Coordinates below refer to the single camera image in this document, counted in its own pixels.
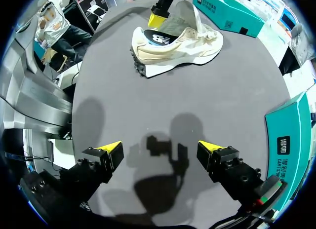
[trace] logo sign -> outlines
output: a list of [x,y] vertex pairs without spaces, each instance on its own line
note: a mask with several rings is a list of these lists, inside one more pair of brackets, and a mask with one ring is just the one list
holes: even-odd
[[202,0],[197,0],[197,2],[198,2],[199,4],[202,4]]
[[284,136],[277,138],[277,154],[278,155],[289,155],[291,140],[290,136]]
[[153,34],[153,40],[159,43],[164,43],[166,45],[170,44],[170,38],[165,38],[157,34]]

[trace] shoe logo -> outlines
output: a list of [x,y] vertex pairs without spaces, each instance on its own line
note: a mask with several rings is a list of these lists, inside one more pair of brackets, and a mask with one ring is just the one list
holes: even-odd
[[202,0],[197,0],[197,2],[198,2],[199,4],[202,4]]
[[156,34],[153,34],[153,40],[154,40],[154,41],[157,41],[157,42],[159,42],[159,43],[166,44],[166,45],[169,45],[169,44],[170,44],[170,38],[165,38],[165,37],[163,37],[163,36],[156,35]]

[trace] gray table surface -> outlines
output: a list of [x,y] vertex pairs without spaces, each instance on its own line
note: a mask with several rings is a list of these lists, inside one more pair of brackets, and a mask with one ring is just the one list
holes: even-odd
[[[209,179],[196,159],[198,140],[232,145],[250,166],[262,169],[264,179],[264,115],[289,94],[263,44],[226,31],[221,52],[208,64],[140,77],[129,52],[131,39],[136,27],[147,27],[156,2],[113,7],[99,25],[75,91],[75,157],[89,146],[123,141],[124,160],[89,201],[94,213],[129,223],[206,229],[235,214],[240,204]],[[160,155],[151,154],[152,148]]]

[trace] white sneaker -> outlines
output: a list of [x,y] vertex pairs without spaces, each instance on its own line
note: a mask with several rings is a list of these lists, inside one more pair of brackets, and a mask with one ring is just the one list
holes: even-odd
[[176,15],[166,19],[158,29],[135,29],[131,53],[137,71],[152,77],[183,63],[205,64],[222,46],[222,34],[202,24],[198,9],[183,0],[176,5]]

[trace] shoe sole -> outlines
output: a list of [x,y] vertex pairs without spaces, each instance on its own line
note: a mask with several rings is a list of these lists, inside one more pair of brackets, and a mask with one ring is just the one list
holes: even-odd
[[160,62],[154,65],[145,65],[137,58],[133,47],[131,47],[130,52],[134,59],[134,68],[141,76],[145,76],[147,78],[153,77],[156,75],[160,75],[167,71],[174,69],[176,66],[184,64],[184,63],[191,63],[196,65],[204,65],[210,62],[221,50],[217,51],[215,54],[205,56],[205,57],[181,57],[178,59],[168,60],[164,62]]

